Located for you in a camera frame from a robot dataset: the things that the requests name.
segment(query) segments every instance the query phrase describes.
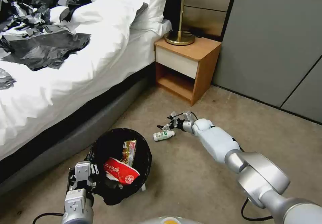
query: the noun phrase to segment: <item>nightstand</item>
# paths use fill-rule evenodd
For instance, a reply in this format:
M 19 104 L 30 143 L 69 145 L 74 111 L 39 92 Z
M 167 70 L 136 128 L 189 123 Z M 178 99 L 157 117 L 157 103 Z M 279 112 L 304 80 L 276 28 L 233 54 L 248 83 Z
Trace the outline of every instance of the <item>nightstand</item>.
M 196 38 L 191 45 L 175 46 L 160 39 L 154 45 L 157 85 L 192 106 L 210 87 L 221 43 Z

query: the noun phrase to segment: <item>brass lamp stand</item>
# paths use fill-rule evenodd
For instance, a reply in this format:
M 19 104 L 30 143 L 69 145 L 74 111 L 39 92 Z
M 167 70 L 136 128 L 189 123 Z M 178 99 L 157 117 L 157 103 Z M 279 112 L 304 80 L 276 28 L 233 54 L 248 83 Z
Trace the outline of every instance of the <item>brass lamp stand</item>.
M 178 31 L 170 31 L 165 34 L 164 39 L 167 43 L 172 45 L 184 46 L 190 45 L 195 41 L 195 36 L 189 31 L 182 30 L 184 0 L 181 0 L 180 22 Z

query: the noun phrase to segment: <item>white bottle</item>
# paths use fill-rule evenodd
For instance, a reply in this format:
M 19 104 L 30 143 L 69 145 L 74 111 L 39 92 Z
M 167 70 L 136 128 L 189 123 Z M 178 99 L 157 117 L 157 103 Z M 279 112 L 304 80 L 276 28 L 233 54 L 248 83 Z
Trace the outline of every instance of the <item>white bottle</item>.
M 154 141 L 168 139 L 168 138 L 171 138 L 172 136 L 175 136 L 175 132 L 173 130 L 162 131 L 162 132 L 153 134 Z

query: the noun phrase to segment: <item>gray bed frame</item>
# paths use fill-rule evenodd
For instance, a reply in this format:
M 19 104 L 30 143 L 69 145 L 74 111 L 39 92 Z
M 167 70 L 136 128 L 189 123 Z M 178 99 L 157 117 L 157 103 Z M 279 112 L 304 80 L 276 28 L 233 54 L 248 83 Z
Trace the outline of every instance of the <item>gray bed frame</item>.
M 113 102 L 107 104 L 91 119 L 83 123 L 78 129 L 14 173 L 0 184 L 0 195 L 7 193 L 90 146 L 116 122 L 148 84 L 148 77 L 141 79 Z

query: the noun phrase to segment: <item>beige carpet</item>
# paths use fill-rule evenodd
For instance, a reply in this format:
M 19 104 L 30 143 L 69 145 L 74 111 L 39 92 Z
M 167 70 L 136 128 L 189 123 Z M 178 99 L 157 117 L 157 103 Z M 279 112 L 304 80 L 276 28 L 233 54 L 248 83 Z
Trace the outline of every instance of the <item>beige carpet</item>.
M 178 130 L 169 140 L 153 141 L 156 125 L 167 123 L 166 117 L 172 111 L 184 110 L 212 120 L 244 150 L 258 151 L 276 163 L 291 179 L 285 196 L 322 204 L 322 126 L 216 87 L 211 87 L 193 107 L 163 89 L 151 88 L 114 125 L 132 128 L 148 141 L 153 164 L 147 190 L 112 207 L 95 196 L 95 224 L 135 224 L 163 215 L 204 224 L 249 223 L 240 215 L 245 196 L 234 174 L 215 163 L 197 138 Z M 43 212 L 63 212 L 68 167 L 81 161 L 86 153 L 75 155 L 2 197 L 0 223 L 32 223 Z M 260 217 L 267 212 L 250 204 L 246 214 Z M 60 217 L 43 217 L 37 224 L 60 222 Z

